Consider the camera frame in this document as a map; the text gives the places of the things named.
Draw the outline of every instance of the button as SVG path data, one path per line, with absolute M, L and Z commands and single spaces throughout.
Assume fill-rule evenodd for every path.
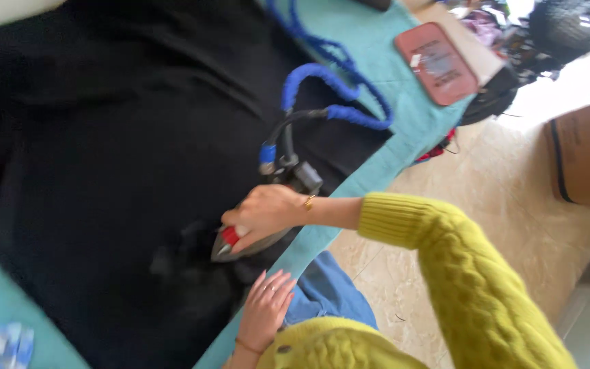
M 282 345 L 282 346 L 279 346 L 279 348 L 277 348 L 277 352 L 280 354 L 287 354 L 287 353 L 291 352 L 291 350 L 292 350 L 292 347 L 288 346 L 288 345 Z

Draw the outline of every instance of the black garment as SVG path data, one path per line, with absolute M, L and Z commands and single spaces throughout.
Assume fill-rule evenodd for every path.
M 283 80 L 309 61 L 251 0 L 69 1 L 0 27 L 0 263 L 91 366 L 192 366 L 290 244 L 209 262 L 220 215 L 260 183 Z M 343 103 L 319 81 L 298 97 Z M 294 130 L 324 194 L 389 137 Z M 150 272 L 166 249 L 168 281 Z

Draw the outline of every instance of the tiled floor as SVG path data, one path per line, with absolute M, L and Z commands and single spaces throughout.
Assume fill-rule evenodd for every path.
M 556 323 L 590 260 L 590 207 L 552 196 L 541 124 L 590 104 L 590 56 L 560 79 L 522 89 L 508 113 L 461 127 L 460 153 L 406 169 L 389 191 L 435 197 L 458 205 L 525 280 L 529 293 Z M 430 368 L 452 361 L 427 299 L 416 253 L 344 231 L 330 246 L 373 307 L 381 331 Z

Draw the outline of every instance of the thin bracelet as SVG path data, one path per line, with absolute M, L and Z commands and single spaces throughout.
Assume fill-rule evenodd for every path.
M 255 349 L 249 347 L 248 345 L 245 344 L 245 342 L 241 341 L 238 337 L 236 337 L 236 339 L 234 341 L 236 341 L 236 343 L 238 343 L 240 346 L 244 347 L 248 351 L 252 351 L 253 353 L 255 353 L 259 356 L 263 355 L 263 353 L 261 351 L 255 350 Z
M 309 196 L 309 198 L 307 198 L 306 202 L 304 203 L 306 211 L 311 211 L 311 209 L 313 209 L 313 204 L 311 203 L 311 200 L 313 200 L 314 197 L 315 195 Z

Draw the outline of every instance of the cable knit sleeve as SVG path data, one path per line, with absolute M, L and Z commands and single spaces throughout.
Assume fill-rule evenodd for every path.
M 520 276 L 454 205 L 370 193 L 359 234 L 418 250 L 456 369 L 576 368 Z

